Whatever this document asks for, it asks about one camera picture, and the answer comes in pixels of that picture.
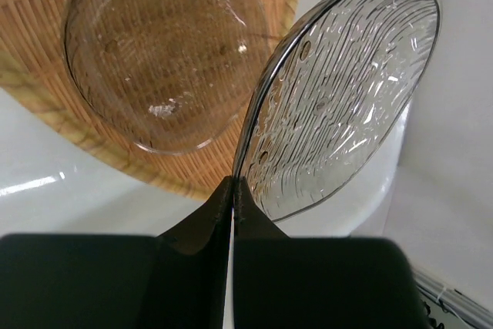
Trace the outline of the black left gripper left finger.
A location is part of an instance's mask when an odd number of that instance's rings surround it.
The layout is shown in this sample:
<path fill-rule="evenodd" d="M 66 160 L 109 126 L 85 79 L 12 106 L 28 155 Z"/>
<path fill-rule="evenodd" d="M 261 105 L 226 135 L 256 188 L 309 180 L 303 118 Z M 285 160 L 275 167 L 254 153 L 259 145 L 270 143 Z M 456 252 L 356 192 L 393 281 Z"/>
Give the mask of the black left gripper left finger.
<path fill-rule="evenodd" d="M 1 239 L 3 328 L 220 328 L 232 180 L 156 237 L 14 233 Z"/>

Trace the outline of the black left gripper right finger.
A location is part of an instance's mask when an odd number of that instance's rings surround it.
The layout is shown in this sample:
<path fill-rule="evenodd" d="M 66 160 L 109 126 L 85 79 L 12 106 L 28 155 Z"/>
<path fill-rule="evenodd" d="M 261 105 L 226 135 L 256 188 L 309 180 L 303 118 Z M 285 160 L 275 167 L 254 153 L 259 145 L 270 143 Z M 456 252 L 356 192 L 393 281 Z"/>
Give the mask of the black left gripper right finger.
<path fill-rule="evenodd" d="M 401 249 L 381 238 L 287 236 L 235 183 L 236 328 L 426 328 Z"/>

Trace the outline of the smoky glass plate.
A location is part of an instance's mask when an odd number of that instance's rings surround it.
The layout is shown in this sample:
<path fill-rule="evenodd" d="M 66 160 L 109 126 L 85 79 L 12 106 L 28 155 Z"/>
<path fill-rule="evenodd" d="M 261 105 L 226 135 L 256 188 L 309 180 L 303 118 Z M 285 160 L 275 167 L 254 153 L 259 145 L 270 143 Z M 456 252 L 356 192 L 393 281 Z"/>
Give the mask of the smoky glass plate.
<path fill-rule="evenodd" d="M 70 0 L 67 73 L 89 108 L 151 153 L 211 143 L 270 54 L 260 0 Z"/>
<path fill-rule="evenodd" d="M 424 75 L 439 0 L 320 0 L 280 40 L 246 112 L 233 178 L 273 222 L 346 186 Z"/>

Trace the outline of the woven bamboo fan tray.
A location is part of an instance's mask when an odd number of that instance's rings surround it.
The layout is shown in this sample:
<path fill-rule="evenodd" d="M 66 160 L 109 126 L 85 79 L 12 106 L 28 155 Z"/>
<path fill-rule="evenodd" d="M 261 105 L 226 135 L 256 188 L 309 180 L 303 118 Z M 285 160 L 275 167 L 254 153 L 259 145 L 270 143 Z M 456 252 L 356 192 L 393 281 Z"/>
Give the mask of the woven bamboo fan tray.
<path fill-rule="evenodd" d="M 298 0 L 1 0 L 1 87 L 145 183 L 207 198 Z"/>

